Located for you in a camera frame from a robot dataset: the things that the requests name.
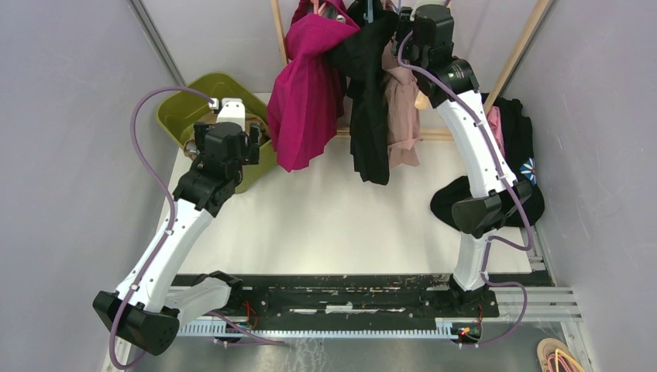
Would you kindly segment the beige wooden hanger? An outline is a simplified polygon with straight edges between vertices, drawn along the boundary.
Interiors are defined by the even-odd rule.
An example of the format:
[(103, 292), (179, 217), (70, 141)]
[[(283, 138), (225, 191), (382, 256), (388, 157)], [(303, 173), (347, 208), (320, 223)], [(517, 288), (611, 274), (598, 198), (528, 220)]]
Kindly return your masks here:
[(430, 98), (425, 95), (422, 91), (418, 91), (416, 98), (414, 100), (414, 106), (417, 110), (426, 110), (432, 108), (432, 103)]

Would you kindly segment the grey-blue plastic hanger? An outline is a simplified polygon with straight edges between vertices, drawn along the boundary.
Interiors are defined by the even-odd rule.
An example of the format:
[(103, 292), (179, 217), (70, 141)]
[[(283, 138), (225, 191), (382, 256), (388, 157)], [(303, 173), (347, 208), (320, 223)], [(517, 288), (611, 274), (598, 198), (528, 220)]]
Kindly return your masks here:
[(363, 19), (367, 23), (372, 23), (374, 21), (373, 0), (365, 0), (363, 10)]

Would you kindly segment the light blue hanger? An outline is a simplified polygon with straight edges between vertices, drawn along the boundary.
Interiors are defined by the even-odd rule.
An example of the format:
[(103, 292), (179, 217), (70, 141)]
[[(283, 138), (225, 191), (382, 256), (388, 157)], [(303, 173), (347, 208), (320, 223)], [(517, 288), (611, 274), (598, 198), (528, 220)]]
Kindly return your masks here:
[(401, 9), (401, 0), (386, 0), (387, 9), (399, 13)]

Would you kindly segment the brown skirt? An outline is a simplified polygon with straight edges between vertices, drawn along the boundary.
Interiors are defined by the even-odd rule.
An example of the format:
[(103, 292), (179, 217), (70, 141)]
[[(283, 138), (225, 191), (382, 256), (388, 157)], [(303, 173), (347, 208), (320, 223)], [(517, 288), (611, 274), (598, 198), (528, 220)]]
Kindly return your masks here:
[[(202, 122), (204, 124), (215, 124), (217, 116), (218, 116), (217, 114), (213, 112), (209, 112), (203, 115), (199, 119), (199, 122)], [(259, 126), (261, 132), (260, 134), (261, 144), (264, 144), (267, 140), (270, 139), (269, 127), (267, 123), (263, 121), (259, 116), (247, 112), (245, 116), (245, 124), (246, 124), (247, 132), (249, 132), (251, 126)], [(184, 151), (184, 155), (192, 160), (197, 156), (197, 146), (195, 142), (194, 130), (191, 130), (191, 135), (189, 136), (188, 140), (184, 143), (183, 151)]]

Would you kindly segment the light pink dress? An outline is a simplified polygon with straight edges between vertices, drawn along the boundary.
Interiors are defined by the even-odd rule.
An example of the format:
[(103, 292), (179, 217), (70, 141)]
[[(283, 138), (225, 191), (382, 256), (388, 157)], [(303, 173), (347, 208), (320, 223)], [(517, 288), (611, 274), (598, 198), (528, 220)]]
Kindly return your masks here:
[(420, 116), (415, 107), (419, 92), (417, 79), (411, 70), (399, 65), (392, 42), (385, 46), (381, 63), (385, 72), (389, 167), (401, 164), (417, 167), (420, 164), (414, 148), (420, 140)]

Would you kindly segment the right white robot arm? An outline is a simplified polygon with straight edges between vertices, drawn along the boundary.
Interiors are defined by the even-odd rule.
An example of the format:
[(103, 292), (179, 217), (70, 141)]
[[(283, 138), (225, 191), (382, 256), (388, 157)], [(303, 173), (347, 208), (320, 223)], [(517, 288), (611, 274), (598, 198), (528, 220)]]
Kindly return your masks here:
[(418, 87), (441, 116), (465, 164), (470, 196), (451, 207), (461, 233), (447, 304), (458, 316), (474, 311), (492, 286), (487, 273), (493, 241), (508, 243), (498, 229), (514, 213), (526, 227), (528, 179), (519, 180), (503, 158), (487, 121), (480, 85), (470, 63), (453, 54), (454, 19), (445, 1), (403, 7), (394, 54), (418, 79)]

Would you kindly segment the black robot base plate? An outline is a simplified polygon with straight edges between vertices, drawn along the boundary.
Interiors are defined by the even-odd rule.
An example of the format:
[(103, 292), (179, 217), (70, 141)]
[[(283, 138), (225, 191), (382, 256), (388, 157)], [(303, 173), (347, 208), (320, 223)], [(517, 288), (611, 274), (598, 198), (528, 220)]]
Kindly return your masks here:
[(495, 294), (465, 298), (448, 274), (241, 274), (219, 313), (257, 331), (431, 330), (436, 319), (478, 322), (500, 315)]

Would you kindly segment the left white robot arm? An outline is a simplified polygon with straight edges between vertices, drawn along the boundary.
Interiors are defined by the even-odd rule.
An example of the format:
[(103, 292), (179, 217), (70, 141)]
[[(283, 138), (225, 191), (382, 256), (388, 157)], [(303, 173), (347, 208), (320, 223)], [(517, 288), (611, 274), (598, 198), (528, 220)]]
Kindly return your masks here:
[(196, 123), (197, 155), (170, 193), (170, 214), (132, 271), (114, 291), (100, 291), (93, 309), (118, 339), (157, 356), (179, 329), (214, 310), (234, 315), (242, 309), (239, 280), (215, 272), (196, 284), (172, 291), (174, 278), (191, 248), (236, 193), (243, 168), (260, 160), (261, 128), (234, 122)]

